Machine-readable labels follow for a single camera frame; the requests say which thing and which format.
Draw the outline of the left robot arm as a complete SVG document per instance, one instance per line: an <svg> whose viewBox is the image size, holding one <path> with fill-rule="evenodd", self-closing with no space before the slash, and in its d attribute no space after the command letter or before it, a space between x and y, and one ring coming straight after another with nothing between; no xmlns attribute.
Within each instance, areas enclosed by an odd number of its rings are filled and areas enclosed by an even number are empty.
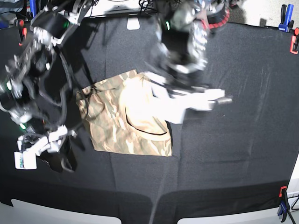
<svg viewBox="0 0 299 224"><path fill-rule="evenodd" d="M223 89L200 80L209 35L227 23L229 6L228 0L184 0L157 18L157 45L146 76L159 118L181 124L187 110L209 112L232 102Z"/></svg>

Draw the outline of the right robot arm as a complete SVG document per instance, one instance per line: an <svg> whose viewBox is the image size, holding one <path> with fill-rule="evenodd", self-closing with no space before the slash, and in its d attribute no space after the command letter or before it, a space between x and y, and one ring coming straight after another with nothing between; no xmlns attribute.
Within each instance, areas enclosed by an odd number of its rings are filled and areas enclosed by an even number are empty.
<svg viewBox="0 0 299 224"><path fill-rule="evenodd" d="M56 172L74 172L77 168L70 143L77 129L67 128L65 122L68 101L79 84L61 46L95 4L94 0L48 1L32 18L31 31L23 36L22 53L5 66L0 109L22 130L14 153L16 169L36 169L37 160ZM66 76L59 100L42 88L57 59Z"/></svg>

